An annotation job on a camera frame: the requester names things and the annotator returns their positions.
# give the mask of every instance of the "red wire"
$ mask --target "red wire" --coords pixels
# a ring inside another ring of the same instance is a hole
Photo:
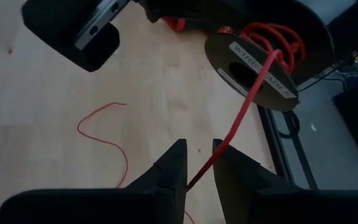
[[[94,112],[92,112],[91,114],[89,114],[88,116],[84,117],[77,125],[77,131],[82,134],[83,136],[87,137],[87,138],[90,138],[90,139],[93,139],[95,141],[98,141],[98,142],[101,142],[101,143],[105,143],[105,144],[108,144],[108,145],[111,145],[111,146],[114,146],[114,147],[117,147],[121,152],[122,152],[122,155],[124,156],[124,159],[125,159],[125,171],[124,171],[124,175],[121,177],[121,180],[119,181],[119,183],[117,184],[117,187],[116,188],[119,188],[122,183],[124,182],[126,176],[127,176],[127,173],[128,173],[128,167],[129,167],[129,163],[128,163],[128,158],[127,158],[127,155],[126,153],[124,152],[124,150],[119,146],[117,145],[116,143],[113,143],[113,142],[109,142],[109,141],[106,141],[106,140],[103,140],[103,139],[100,139],[100,138],[97,138],[97,137],[94,137],[94,136],[90,136],[89,134],[86,134],[84,133],[81,129],[80,129],[80,126],[81,124],[86,121],[87,119],[90,119],[92,116],[94,116],[95,114],[99,113],[100,111],[102,111],[103,109],[109,107],[109,106],[112,106],[112,105],[119,105],[119,106],[125,106],[127,105],[126,103],[117,103],[117,102],[112,102],[112,103],[109,103],[109,104],[106,104],[102,107],[100,107],[99,109],[95,110]]]
[[[262,37],[261,35],[254,32],[256,29],[263,29],[263,30],[269,31],[274,37],[276,37],[283,44],[284,49],[288,53],[288,57],[289,57],[288,63],[286,63],[283,59],[283,52],[279,49],[273,50],[271,43],[265,37]],[[284,36],[281,35],[281,33],[279,33],[279,30],[292,35],[293,38],[296,40],[296,42],[294,44],[290,45],[285,40]],[[236,116],[236,118],[233,122],[233,125],[230,128],[229,133],[224,138],[222,144],[220,144],[218,146],[218,148],[216,149],[214,154],[208,159],[208,161],[204,164],[204,166],[200,169],[200,171],[198,171],[198,173],[194,176],[194,178],[189,182],[189,184],[187,185],[187,191],[191,190],[194,187],[194,185],[200,180],[200,178],[202,178],[202,176],[206,173],[206,171],[209,168],[211,168],[211,166],[215,163],[215,161],[218,160],[219,157],[222,156],[223,152],[226,150],[226,148],[230,144],[231,140],[234,138],[234,135],[236,134],[237,130],[239,129],[241,121],[244,119],[244,116],[246,115],[247,110],[248,110],[250,104],[252,103],[252,100],[254,99],[255,95],[257,94],[259,87],[261,86],[262,82],[264,81],[264,78],[266,77],[266,74],[268,73],[269,68],[272,66],[273,62],[276,60],[280,65],[282,65],[286,69],[288,74],[291,74],[295,65],[300,64],[306,58],[306,47],[305,47],[302,39],[295,31],[293,31],[290,28],[285,27],[285,26],[281,26],[278,24],[263,24],[263,23],[255,22],[255,23],[249,24],[242,30],[241,37],[246,40],[251,39],[251,41],[252,41],[252,38],[254,38],[256,40],[261,41],[261,43],[263,43],[265,45],[264,47],[268,53],[268,57],[263,65],[260,73],[258,74],[258,77],[257,77],[255,83],[252,85],[252,88],[250,89],[248,95],[246,96],[246,99],[245,99],[244,103],[242,104],[240,112]],[[297,63],[295,63],[294,54],[297,53],[298,51],[300,52],[301,57],[297,61]]]
[[[196,176],[190,181],[190,183],[187,185],[187,191],[192,189],[194,185],[200,180],[200,178],[205,174],[205,172],[214,164],[214,162],[221,157],[223,152],[228,147],[229,143],[233,139],[234,135],[236,134],[237,130],[239,129],[239,126],[241,124],[242,119],[247,113],[247,110],[252,103],[252,100],[254,99],[256,93],[259,90],[259,87],[261,86],[262,82],[264,81],[264,78],[270,68],[270,66],[273,64],[275,57],[280,53],[280,50],[274,50],[267,58],[264,66],[262,67],[254,85],[250,89],[246,100],[241,106],[240,112],[237,115],[236,119],[233,122],[233,125],[231,126],[231,129],[229,131],[229,134],[224,138],[222,144],[219,145],[218,149],[214,152],[214,154],[208,159],[208,161],[204,164],[204,166],[198,171]]]
[[[185,211],[185,214],[189,217],[192,224],[196,224],[196,222],[194,222],[193,218],[189,215],[189,213]]]

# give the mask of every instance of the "red wire coil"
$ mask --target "red wire coil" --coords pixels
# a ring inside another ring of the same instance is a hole
[[[221,30],[231,30],[231,29],[225,27],[224,29],[222,28]],[[280,43],[283,45],[283,48],[288,55],[287,61],[284,59],[282,50],[280,49],[274,50],[269,40],[258,34],[257,30],[264,30],[269,34],[272,34],[277,40],[280,41]],[[290,44],[280,32],[292,36],[295,42]],[[208,159],[208,161],[204,164],[204,166],[200,169],[200,171],[198,171],[198,173],[189,182],[189,184],[187,185],[187,191],[191,190],[195,186],[195,184],[200,180],[200,178],[202,178],[202,176],[206,173],[206,171],[209,168],[211,168],[211,166],[215,163],[215,161],[218,160],[224,153],[224,151],[230,144],[231,140],[234,138],[234,135],[236,134],[237,130],[239,129],[241,121],[244,119],[244,116],[246,115],[247,110],[250,104],[252,103],[252,100],[257,94],[259,87],[263,83],[263,80],[266,77],[266,74],[268,73],[269,68],[272,66],[273,62],[276,61],[280,65],[282,65],[283,68],[290,75],[294,70],[294,67],[302,63],[306,58],[306,47],[301,37],[294,30],[282,25],[263,24],[260,22],[255,22],[244,27],[244,29],[241,32],[241,38],[249,40],[254,44],[256,44],[254,40],[258,40],[259,42],[263,43],[262,47],[268,53],[267,60],[265,61],[260,73],[258,74],[255,83],[252,85],[252,88],[248,92],[248,95],[246,96],[246,99],[242,104],[240,112],[236,116],[233,125],[230,128],[229,133],[224,138],[222,144],[218,146],[214,154]],[[297,53],[300,53],[300,57],[297,61],[295,61],[295,54]]]

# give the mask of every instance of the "spool label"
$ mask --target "spool label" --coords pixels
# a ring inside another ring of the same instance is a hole
[[[218,68],[218,73],[224,77],[234,88],[239,90],[240,93],[242,93],[244,96],[248,95],[247,90],[235,82],[222,68]]]
[[[244,50],[236,41],[229,45],[229,48],[245,62],[251,69],[253,69],[258,74],[262,69],[262,65],[256,61],[253,56],[251,56],[246,50]],[[278,79],[276,79],[270,72],[267,73],[264,80],[272,86],[276,91],[279,92],[284,98],[296,98],[296,96],[287,89]]]

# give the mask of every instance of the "black spool flange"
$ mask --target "black spool flange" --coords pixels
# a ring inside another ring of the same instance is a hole
[[[205,52],[219,76],[243,96],[251,89],[268,57],[258,45],[230,34],[209,36]],[[277,62],[270,67],[254,102],[278,111],[290,111],[299,103],[294,82]]]

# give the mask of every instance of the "wooden table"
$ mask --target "wooden table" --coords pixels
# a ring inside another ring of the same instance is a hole
[[[151,24],[132,2],[113,22],[120,48],[88,73],[25,28],[23,2],[0,0],[0,205],[29,189],[116,186],[124,171],[121,153],[76,132],[81,118],[111,101],[128,105],[101,112],[83,129],[126,151],[124,185],[179,138],[187,139],[190,180],[244,100],[210,66],[206,36]],[[255,105],[232,145],[273,169]],[[224,223],[211,171],[189,192],[186,209],[197,224]]]

